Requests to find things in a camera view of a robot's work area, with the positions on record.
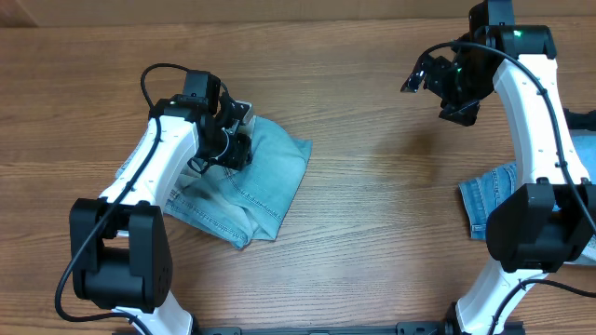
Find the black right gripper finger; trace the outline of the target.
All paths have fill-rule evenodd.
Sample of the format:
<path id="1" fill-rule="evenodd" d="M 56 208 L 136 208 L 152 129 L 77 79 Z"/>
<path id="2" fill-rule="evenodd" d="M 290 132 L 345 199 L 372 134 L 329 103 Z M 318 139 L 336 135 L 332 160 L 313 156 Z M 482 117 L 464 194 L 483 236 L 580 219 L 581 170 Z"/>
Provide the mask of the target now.
<path id="1" fill-rule="evenodd" d="M 413 67 L 411 74 L 407 77 L 400 91 L 416 93 L 427 76 L 427 70 L 431 66 L 430 56 L 421 56 Z"/>
<path id="2" fill-rule="evenodd" d="M 476 123 L 480 110 L 480 102 L 478 100 L 471 100 L 463 104 L 451 104 L 443 100 L 440 107 L 442 110 L 439 118 L 463 127 L 470 127 Z"/>

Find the light blue denim shorts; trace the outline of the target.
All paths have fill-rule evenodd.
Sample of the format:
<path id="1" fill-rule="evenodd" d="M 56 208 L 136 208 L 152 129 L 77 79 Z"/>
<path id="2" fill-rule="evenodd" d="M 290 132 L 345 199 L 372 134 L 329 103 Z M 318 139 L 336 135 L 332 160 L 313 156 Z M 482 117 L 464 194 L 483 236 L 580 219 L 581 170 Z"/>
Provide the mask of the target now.
<path id="1" fill-rule="evenodd" d="M 212 166 L 198 174 L 185 163 L 198 146 L 196 125 L 175 116 L 151 120 L 102 197 L 115 201 L 148 158 L 149 165 L 124 204 L 145 200 L 160 205 L 164 213 L 235 248 L 244 248 L 253 239 L 273 240 L 302 182 L 312 143 L 291 137 L 260 116 L 243 129 L 251 136 L 251 163 L 240 171 Z"/>

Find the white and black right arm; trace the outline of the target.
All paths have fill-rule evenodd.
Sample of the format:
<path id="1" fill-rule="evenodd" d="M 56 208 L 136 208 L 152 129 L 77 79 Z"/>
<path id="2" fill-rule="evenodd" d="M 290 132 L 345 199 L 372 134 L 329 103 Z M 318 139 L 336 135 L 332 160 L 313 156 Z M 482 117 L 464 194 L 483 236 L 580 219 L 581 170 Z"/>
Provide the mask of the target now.
<path id="1" fill-rule="evenodd" d="M 469 292 L 435 322 L 400 322 L 399 334 L 521 334 L 509 315 L 534 286 L 576 260 L 595 232 L 595 186 L 572 142 L 557 87 L 549 27 L 519 25 L 509 1 L 485 0 L 469 30 L 430 47 L 403 84 L 440 97 L 442 119 L 468 127 L 481 100 L 496 93 L 507 113 L 516 188 L 488 218 L 489 261 Z"/>

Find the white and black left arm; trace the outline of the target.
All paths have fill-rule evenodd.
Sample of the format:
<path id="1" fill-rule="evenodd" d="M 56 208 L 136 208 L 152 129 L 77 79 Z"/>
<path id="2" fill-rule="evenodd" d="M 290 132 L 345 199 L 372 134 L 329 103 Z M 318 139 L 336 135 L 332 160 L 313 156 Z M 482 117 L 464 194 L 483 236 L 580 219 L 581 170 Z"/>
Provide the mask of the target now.
<path id="1" fill-rule="evenodd" d="M 70 211 L 72 258 L 56 288 L 57 314 L 69 322 L 126 319 L 140 334 L 198 334 L 196 318 L 171 291 L 172 257 L 163 219 L 175 181 L 194 161 L 241 170 L 251 161 L 250 103 L 235 100 L 220 78 L 187 70 L 183 91 L 147 102 L 148 124 L 122 174 L 96 198 Z M 73 316 L 61 304 L 68 281 L 99 315 Z"/>

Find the darker blue denim shorts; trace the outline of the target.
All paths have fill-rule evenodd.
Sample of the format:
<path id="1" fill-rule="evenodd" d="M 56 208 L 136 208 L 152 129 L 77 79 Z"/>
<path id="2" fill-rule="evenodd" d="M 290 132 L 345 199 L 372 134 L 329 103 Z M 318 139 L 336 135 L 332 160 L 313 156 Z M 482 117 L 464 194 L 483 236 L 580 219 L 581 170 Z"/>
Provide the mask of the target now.
<path id="1" fill-rule="evenodd" d="M 595 133 L 572 130 L 572 141 L 590 180 L 595 182 Z M 495 167 L 483 175 L 458 184 L 469 221 L 469 235 L 474 240 L 486 238 L 488 217 L 516 190 L 516 163 Z"/>

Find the black folded garment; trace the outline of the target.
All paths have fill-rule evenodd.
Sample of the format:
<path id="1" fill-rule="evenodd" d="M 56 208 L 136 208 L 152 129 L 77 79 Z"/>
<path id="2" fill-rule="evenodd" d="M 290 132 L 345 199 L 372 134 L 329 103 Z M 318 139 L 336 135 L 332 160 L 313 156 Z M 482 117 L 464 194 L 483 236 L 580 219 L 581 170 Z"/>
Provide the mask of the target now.
<path id="1" fill-rule="evenodd" d="M 596 111 L 592 110 L 587 113 L 575 113 L 569 109 L 563 109 L 564 117 L 569 129 L 572 130 L 587 130 L 596 131 Z"/>

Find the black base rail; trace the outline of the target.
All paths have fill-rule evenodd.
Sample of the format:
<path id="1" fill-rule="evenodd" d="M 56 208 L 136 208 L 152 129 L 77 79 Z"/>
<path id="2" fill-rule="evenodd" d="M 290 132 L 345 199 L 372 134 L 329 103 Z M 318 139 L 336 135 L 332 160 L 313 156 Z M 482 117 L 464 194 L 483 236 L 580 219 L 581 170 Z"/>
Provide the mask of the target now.
<path id="1" fill-rule="evenodd" d="M 395 326 L 357 326 L 330 328 L 200 328 L 199 335 L 456 335 L 459 328 L 451 322 L 405 321 Z"/>

